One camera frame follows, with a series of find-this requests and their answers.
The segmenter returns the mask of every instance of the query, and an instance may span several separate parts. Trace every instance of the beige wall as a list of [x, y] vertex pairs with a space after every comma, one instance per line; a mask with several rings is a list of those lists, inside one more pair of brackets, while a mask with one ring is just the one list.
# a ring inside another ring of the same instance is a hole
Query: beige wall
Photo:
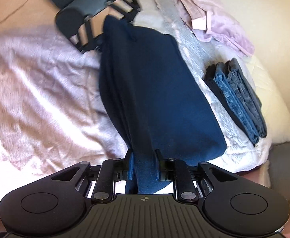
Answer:
[[221, 0], [255, 45], [290, 111], [290, 0]]

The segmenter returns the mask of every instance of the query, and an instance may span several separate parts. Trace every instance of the gray cushion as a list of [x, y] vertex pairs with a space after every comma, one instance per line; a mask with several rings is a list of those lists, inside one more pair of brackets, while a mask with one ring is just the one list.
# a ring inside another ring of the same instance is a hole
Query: gray cushion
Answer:
[[273, 146], [269, 160], [272, 189], [290, 200], [290, 142]]

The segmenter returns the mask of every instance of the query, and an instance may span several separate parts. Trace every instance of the crosshair logo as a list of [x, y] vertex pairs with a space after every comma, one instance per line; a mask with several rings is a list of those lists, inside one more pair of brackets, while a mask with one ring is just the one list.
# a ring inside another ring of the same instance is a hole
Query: crosshair logo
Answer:
[[144, 197], [141, 197], [141, 198], [140, 198], [140, 200], [142, 200], [142, 201], [146, 202], [147, 200], [150, 200], [150, 198], [148, 198], [148, 197], [144, 196]]

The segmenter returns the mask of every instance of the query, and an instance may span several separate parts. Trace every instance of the stack of folded jeans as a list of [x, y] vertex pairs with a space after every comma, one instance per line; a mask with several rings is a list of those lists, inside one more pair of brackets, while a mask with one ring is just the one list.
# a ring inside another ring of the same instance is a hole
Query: stack of folded jeans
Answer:
[[204, 81], [254, 145], [260, 137], [266, 137], [267, 128], [261, 113], [261, 102], [235, 58], [210, 66]]

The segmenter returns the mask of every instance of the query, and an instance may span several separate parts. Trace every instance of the pillow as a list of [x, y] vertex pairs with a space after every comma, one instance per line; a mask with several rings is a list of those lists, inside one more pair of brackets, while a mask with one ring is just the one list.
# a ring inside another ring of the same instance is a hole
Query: pillow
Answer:
[[290, 142], [273, 146], [268, 158], [272, 189], [290, 200]]
[[290, 113], [269, 73], [255, 57], [245, 59], [262, 102], [262, 114], [273, 144], [290, 141]]

